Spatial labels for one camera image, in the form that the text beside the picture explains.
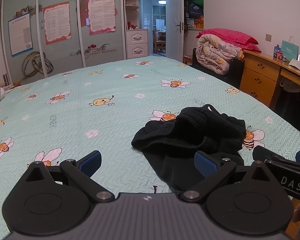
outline sliding wardrobe door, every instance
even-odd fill
[[[82,68],[76,0],[39,0],[39,27],[48,76]]]
[[[3,37],[13,82],[44,78],[37,36],[36,0],[3,0]]]
[[[125,59],[123,0],[80,0],[80,18],[87,67]]]

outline red can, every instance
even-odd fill
[[[282,60],[282,52],[278,52],[278,60]]]

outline metal screw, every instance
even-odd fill
[[[103,200],[109,199],[111,198],[111,196],[112,194],[109,191],[100,191],[96,194],[96,197],[98,199],[103,199]]]
[[[199,192],[197,192],[195,190],[188,190],[188,191],[184,192],[183,195],[189,199],[198,198],[200,196]]]

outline drawer handle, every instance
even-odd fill
[[[258,78],[255,78],[254,80],[255,80],[255,82],[256,82],[257,84],[261,84],[261,81],[260,81],[260,79],[258,79]]]
[[[258,64],[258,68],[260,68],[260,69],[264,69],[265,68],[265,66],[261,63],[261,64]]]
[[[256,95],[255,92],[253,92],[253,93],[251,92],[250,94],[251,94],[251,96],[253,96],[254,98],[257,98],[257,97],[258,97],[258,96]]]

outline teal gift bag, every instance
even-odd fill
[[[281,52],[287,59],[297,59],[299,46],[287,41],[282,41]]]

